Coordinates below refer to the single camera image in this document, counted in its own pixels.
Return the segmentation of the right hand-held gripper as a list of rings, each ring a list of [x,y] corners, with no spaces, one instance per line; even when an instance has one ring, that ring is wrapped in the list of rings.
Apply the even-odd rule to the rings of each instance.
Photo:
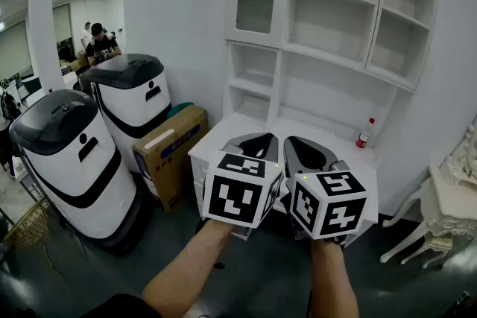
[[[368,219],[368,162],[338,161],[328,148],[289,136],[281,205],[298,240],[356,235]]]

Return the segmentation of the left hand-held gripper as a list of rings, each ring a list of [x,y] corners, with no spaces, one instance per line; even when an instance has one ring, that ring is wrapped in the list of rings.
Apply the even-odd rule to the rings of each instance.
[[[209,161],[202,216],[233,225],[233,234],[246,240],[273,208],[283,179],[273,133],[232,138]]]

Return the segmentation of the person's right forearm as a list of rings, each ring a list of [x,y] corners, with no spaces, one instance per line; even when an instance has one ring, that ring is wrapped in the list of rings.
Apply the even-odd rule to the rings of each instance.
[[[359,318],[341,247],[333,242],[311,242],[312,318]]]

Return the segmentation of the person's left forearm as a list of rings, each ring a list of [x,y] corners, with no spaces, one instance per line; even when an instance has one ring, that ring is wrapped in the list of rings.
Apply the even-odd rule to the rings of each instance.
[[[197,301],[234,226],[208,220],[182,251],[142,291],[162,318],[183,318]]]

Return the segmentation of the white shelf cabinet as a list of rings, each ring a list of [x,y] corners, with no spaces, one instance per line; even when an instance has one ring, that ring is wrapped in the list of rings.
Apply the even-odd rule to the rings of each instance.
[[[417,88],[437,0],[286,0],[284,40],[269,48],[226,40],[223,114],[279,117],[355,140],[385,125]]]

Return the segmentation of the clear bottle with red cap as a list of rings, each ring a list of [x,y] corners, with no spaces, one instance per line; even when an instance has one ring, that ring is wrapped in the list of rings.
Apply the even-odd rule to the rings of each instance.
[[[367,143],[370,141],[370,138],[373,135],[375,122],[376,122],[375,118],[369,118],[369,121],[363,127],[362,131],[360,132],[356,140],[356,146],[358,148],[361,148],[361,149],[366,148]]]

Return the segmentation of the teal rounded object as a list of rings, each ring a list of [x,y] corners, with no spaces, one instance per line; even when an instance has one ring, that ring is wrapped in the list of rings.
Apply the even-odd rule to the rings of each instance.
[[[194,106],[194,103],[193,103],[193,102],[184,102],[184,103],[178,104],[178,105],[176,105],[176,106],[173,106],[173,107],[168,111],[167,119],[172,118],[173,116],[175,116],[176,114],[180,113],[181,111],[183,111],[185,108],[187,108],[187,107],[189,107],[189,106]]]

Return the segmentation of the brown cardboard box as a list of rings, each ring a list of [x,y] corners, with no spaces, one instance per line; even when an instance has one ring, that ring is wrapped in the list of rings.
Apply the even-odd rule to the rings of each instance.
[[[208,132],[207,111],[189,105],[133,146],[140,174],[165,212],[174,209],[192,184],[189,151]]]

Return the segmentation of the white delivery robot black lid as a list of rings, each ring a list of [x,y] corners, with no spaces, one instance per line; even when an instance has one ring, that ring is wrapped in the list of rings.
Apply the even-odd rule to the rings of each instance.
[[[93,98],[53,91],[9,128],[54,210],[102,249],[126,253],[141,224],[142,195]]]
[[[133,146],[166,121],[172,109],[163,64],[151,55],[124,54],[87,69],[79,79],[91,86],[129,171],[139,173]]]

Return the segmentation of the cream ornate dressing table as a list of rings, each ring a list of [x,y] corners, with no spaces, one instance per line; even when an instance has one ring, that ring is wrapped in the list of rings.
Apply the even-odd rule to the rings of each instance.
[[[477,119],[467,128],[452,154],[441,166],[429,167],[429,177],[405,199],[392,219],[382,222],[382,226],[389,228],[396,224],[415,202],[420,203],[422,222],[407,238],[381,255],[382,264],[423,239],[423,245],[401,260],[401,264],[431,249],[437,256],[424,263],[426,269],[446,257],[452,250],[455,236],[464,236],[471,241],[477,239]]]

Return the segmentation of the person's black sleeve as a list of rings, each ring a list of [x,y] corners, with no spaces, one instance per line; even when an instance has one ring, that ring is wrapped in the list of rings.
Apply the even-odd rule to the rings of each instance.
[[[80,318],[162,318],[137,296],[118,293]]]

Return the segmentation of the wicker basket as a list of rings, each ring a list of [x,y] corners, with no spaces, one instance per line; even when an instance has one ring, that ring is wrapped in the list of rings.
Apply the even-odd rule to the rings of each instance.
[[[3,242],[17,247],[31,247],[41,241],[48,231],[48,215],[45,211],[47,205],[42,198],[32,206],[28,212],[13,225]]]

